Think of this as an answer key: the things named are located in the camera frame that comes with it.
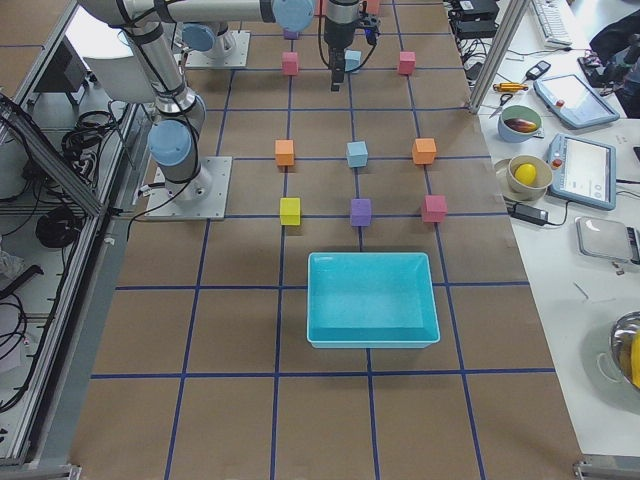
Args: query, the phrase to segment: blue joint cap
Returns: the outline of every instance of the blue joint cap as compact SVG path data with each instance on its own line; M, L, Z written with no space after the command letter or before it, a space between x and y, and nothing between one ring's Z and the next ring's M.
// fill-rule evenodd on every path
M301 32L313 21L313 0L273 0L276 22L289 32Z
M193 145L189 128L177 120L164 120L151 127L149 151L164 167L174 167L184 162Z
M198 23L185 23L182 27L182 41L189 48L198 52L206 52L213 48L216 36L211 29Z

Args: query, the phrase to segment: keyboard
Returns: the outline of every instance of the keyboard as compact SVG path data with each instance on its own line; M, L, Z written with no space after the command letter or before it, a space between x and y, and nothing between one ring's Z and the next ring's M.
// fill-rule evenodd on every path
M531 0L531 6L538 20L545 47L562 48L571 45L571 37L567 33L556 5L564 0Z

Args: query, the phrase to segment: white mounting plate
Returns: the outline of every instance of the white mounting plate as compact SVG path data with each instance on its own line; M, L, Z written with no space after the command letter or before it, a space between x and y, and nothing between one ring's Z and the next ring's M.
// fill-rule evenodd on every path
M181 201L180 197L172 200L164 207L145 214L162 220L222 220L227 206L227 194L229 192L229 179L231 178L231 157L203 157L200 159L201 168L206 169L211 175L211 188L202 197L189 201ZM156 170L155 182L164 182L164 175L158 168ZM158 188L151 191L149 196L148 209L162 205L169 199L166 189Z
M192 70L246 68L251 34L245 30L231 33L236 37L236 48L228 57L213 59L202 52L189 52L185 68Z

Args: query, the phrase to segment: blue tray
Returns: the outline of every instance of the blue tray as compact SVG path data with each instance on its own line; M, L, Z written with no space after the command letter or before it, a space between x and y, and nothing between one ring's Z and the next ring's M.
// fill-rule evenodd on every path
M424 348L438 342L429 257L309 255L307 339L316 348Z

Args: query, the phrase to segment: lemon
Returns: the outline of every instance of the lemon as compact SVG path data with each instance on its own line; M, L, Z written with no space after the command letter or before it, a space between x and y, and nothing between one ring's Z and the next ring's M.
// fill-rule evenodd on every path
M523 185L530 187L533 185L533 182L536 181L536 175L538 174L536 170L536 166L532 163L523 163L516 171L513 173L513 176L516 180L518 180Z

